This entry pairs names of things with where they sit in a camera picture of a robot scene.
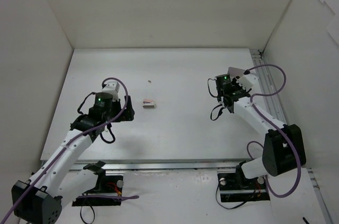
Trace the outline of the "eraser with pink sleeve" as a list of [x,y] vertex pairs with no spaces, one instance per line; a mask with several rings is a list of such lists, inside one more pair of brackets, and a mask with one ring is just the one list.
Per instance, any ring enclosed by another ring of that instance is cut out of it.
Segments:
[[151,100],[151,99],[143,99],[142,107],[144,109],[155,109],[156,103],[154,100]]

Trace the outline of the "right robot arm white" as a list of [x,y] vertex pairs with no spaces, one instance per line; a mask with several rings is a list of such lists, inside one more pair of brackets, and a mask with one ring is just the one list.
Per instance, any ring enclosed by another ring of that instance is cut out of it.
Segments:
[[301,129],[274,118],[251,100],[251,91],[257,84],[254,74],[215,77],[217,100],[222,108],[244,119],[264,137],[262,157],[241,164],[234,175],[237,186],[246,188],[254,178],[264,175],[278,176],[306,164]]

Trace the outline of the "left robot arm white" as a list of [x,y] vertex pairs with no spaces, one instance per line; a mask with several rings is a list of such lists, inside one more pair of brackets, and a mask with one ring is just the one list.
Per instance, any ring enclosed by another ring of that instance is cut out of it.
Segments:
[[12,189],[14,214],[29,223],[55,223],[62,209],[88,191],[99,192],[106,185],[105,163],[99,161],[83,167],[75,180],[63,180],[79,156],[89,148],[113,122],[132,121],[134,110],[129,95],[125,104],[108,92],[95,93],[87,114],[70,125],[70,130],[50,159],[27,181],[17,181]]

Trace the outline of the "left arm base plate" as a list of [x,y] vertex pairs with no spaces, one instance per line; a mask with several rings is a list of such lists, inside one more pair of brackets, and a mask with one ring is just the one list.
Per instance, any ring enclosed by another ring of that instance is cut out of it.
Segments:
[[[100,182],[96,189],[87,190],[83,195],[112,195],[121,196],[123,186],[122,175],[109,175]],[[72,207],[92,206],[92,207],[112,207],[120,206],[121,201],[106,198],[85,198],[76,199],[72,202]]]

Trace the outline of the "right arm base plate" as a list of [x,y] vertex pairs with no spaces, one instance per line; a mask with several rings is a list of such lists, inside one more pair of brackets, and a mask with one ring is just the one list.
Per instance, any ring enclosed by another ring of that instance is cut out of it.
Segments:
[[263,177],[239,178],[236,173],[218,173],[217,195],[222,203],[270,201]]

